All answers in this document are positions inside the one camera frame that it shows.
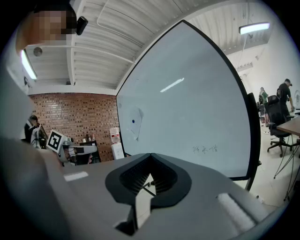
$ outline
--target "white floor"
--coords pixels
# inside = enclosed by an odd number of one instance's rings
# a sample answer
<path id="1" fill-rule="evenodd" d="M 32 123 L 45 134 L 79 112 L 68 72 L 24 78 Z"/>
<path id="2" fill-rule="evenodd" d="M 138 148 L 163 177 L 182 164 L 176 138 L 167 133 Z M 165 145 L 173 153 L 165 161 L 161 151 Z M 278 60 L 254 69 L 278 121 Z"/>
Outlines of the white floor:
<path id="1" fill-rule="evenodd" d="M 298 167 L 300 165 L 299 154 L 300 150 L 298 150 L 294 156 L 294 164 L 292 161 L 277 175 L 276 179 L 274 179 L 274 175 L 280 165 L 282 158 L 279 156 L 280 149 L 279 147 L 275 147 L 270 149 L 270 152 L 267 153 L 268 147 L 270 147 L 271 138 L 275 138 L 275 136 L 270 136 L 270 134 L 266 134 L 269 129 L 265 126 L 261 127 L 261 152 L 260 152 L 260 161 L 262 165 L 260 165 L 257 169 L 256 176 L 251 187 L 250 193 L 254 196 L 259 196 L 261 201 L 263 202 L 265 208 L 269 213 L 274 211 L 277 207 L 281 206 L 285 202 L 283 201 L 292 173 L 292 165 L 293 165 L 293 174 L 292 174 L 292 183 L 297 174 Z M 293 142 L 296 143 L 297 136 L 293 136 Z M 290 137 L 289 141 L 285 139 L 285 142 L 292 144 L 292 138 Z M 283 160 L 284 165 L 288 158 L 290 157 L 291 152 L 289 149 L 286 150 L 285 157 Z M 150 174 L 145 183 L 153 181 L 153 178 Z M 245 188 L 247 181 L 236 181 L 236 184 Z M 146 187 L 149 191 L 156 193 L 155 186 Z M 141 190 L 139 194 L 136 196 L 136 216 L 138 227 L 140 228 L 146 219 L 150 216 L 150 201 L 153 198 L 152 195 L 147 193 L 145 190 Z"/>

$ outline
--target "black office chair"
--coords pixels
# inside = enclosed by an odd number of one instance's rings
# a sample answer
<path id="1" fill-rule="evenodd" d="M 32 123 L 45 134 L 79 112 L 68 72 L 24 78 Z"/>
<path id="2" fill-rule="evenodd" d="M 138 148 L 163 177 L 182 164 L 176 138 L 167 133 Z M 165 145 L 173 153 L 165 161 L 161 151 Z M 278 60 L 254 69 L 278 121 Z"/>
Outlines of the black office chair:
<path id="1" fill-rule="evenodd" d="M 290 151 L 292 151 L 292 146 L 285 143 L 285 140 L 284 140 L 284 137 L 288 137 L 291 134 L 283 132 L 281 130 L 278 130 L 277 126 L 290 120 L 291 118 L 293 118 L 293 116 L 284 117 L 284 115 L 281 112 L 281 104 L 279 102 L 279 98 L 276 95 L 268 97 L 268 105 L 266 105 L 266 107 L 267 107 L 267 109 L 266 109 L 267 113 L 270 118 L 270 126 L 269 126 L 270 134 L 279 138 L 279 141 L 271 141 L 271 145 L 272 144 L 274 144 L 274 145 L 269 147 L 267 152 L 269 152 L 269 150 L 271 148 L 275 148 L 275 147 L 279 146 L 280 151 L 281 151 L 280 157 L 282 157 L 282 155 L 283 155 L 282 146 L 289 147 Z"/>

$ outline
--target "black cap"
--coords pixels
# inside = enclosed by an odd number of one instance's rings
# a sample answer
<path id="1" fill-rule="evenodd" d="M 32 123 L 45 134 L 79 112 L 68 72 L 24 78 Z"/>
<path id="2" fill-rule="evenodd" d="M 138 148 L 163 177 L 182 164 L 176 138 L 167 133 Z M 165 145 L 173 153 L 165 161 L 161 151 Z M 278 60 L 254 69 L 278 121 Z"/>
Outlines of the black cap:
<path id="1" fill-rule="evenodd" d="M 291 84 L 291 81 L 290 81 L 290 79 L 285 79 L 285 82 L 288 82 L 288 83 L 290 83 L 290 86 L 292 87 L 293 85 Z"/>

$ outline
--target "white strip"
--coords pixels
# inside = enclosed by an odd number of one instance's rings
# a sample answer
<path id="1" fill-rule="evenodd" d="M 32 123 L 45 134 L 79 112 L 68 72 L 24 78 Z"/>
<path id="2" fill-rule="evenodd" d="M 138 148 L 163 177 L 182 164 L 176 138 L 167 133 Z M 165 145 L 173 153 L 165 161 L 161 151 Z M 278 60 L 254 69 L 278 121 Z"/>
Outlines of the white strip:
<path id="1" fill-rule="evenodd" d="M 217 199 L 242 233 L 255 226 L 254 221 L 227 193 L 219 194 Z"/>
<path id="2" fill-rule="evenodd" d="M 30 77 L 31 79 L 36 79 L 37 76 L 36 76 L 36 74 L 34 73 L 33 69 L 31 68 L 31 65 L 30 65 L 30 63 L 29 63 L 29 60 L 28 60 L 28 57 L 27 57 L 25 51 L 22 51 L 22 53 L 21 53 L 21 59 L 22 59 L 22 64 L 23 64 L 24 68 L 26 69 L 26 71 L 27 71 L 29 77 Z"/>
<path id="3" fill-rule="evenodd" d="M 171 85 L 167 86 L 166 88 L 162 89 L 160 92 L 164 92 L 167 91 L 169 88 L 175 86 L 176 84 L 182 82 L 184 80 L 184 77 L 181 79 L 178 79 L 177 81 L 173 82 Z"/>
<path id="4" fill-rule="evenodd" d="M 65 180 L 67 182 L 74 181 L 74 180 L 77 180 L 77 179 L 80 179 L 80 178 L 85 178 L 87 176 L 88 176 L 87 172 L 77 172 L 77 173 L 64 175 Z"/>
<path id="5" fill-rule="evenodd" d="M 245 34 L 249 32 L 254 32 L 258 30 L 264 30 L 268 29 L 270 27 L 270 24 L 268 22 L 258 23 L 258 24 L 251 24 L 241 27 L 240 34 Z"/>

